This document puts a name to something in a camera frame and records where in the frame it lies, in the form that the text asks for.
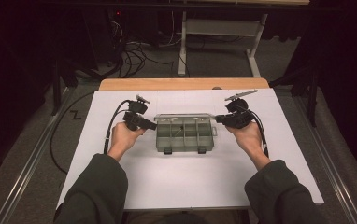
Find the gray floor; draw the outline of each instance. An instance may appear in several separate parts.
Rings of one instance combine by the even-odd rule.
[[[247,43],[247,40],[227,43],[207,41],[203,48],[199,49],[203,42],[196,38],[190,39],[191,48],[188,50],[187,63],[190,77],[250,77],[249,65],[242,48]],[[263,40],[256,54],[262,77],[268,81],[280,77],[296,45],[297,41],[280,43],[277,39]],[[153,49],[143,46],[143,50],[149,58],[164,63],[174,62],[173,66],[146,61],[145,67],[133,77],[178,77],[177,47]],[[81,79],[79,86],[68,92],[72,94],[69,102],[74,102],[80,96],[96,91],[97,88],[97,82]],[[357,223],[357,161],[350,154],[340,135],[322,92],[318,92],[318,127],[313,129],[309,128],[307,120],[304,119],[303,102],[306,99],[293,98],[288,89],[289,87],[279,87],[276,88],[276,93],[325,200],[325,204],[320,206],[321,211],[330,223]],[[53,119],[50,116],[51,91],[47,92],[46,99],[47,102],[28,120],[0,168],[0,209],[40,135]],[[70,110],[78,111],[77,118],[80,119],[73,119],[74,113],[68,111],[54,135],[54,156],[65,170],[69,168],[91,100],[92,96],[87,96],[74,104]],[[327,154],[320,148],[327,148]],[[65,175],[51,160],[47,143],[42,147],[39,164],[16,204],[9,223],[51,223],[64,179]],[[341,189],[344,189],[350,198],[340,196]],[[250,217],[251,223],[256,223],[256,217],[252,212]]]

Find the person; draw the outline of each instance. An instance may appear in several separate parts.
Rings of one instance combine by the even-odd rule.
[[[258,170],[246,183],[245,191],[261,223],[326,223],[308,189],[285,162],[265,156],[256,123],[242,129],[226,128]],[[93,156],[67,192],[55,223],[121,223],[128,180],[119,161],[144,132],[132,132],[123,122],[117,123],[108,154]]]

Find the hand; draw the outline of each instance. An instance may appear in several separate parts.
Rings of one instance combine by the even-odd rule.
[[[108,151],[108,156],[119,161],[123,153],[131,148],[138,136],[142,135],[145,131],[145,129],[131,131],[126,127],[124,122],[117,123],[111,131],[111,148]]]
[[[226,129],[234,135],[237,144],[248,154],[257,170],[262,169],[271,162],[261,148],[261,134],[256,123],[251,122],[241,129],[231,127],[226,127]]]

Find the dark green sleeve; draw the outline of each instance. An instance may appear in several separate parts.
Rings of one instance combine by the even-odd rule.
[[[246,183],[245,191],[261,223],[327,223],[284,161],[272,161]]]
[[[96,154],[67,192],[55,223],[121,223],[127,189],[118,162]]]

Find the person's left hand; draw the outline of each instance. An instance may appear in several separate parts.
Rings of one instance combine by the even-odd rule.
[[[145,129],[131,131],[126,127],[124,122],[117,123],[111,131],[111,148],[108,151],[108,156],[119,161],[123,153],[131,148],[138,136],[142,135],[145,131]]]

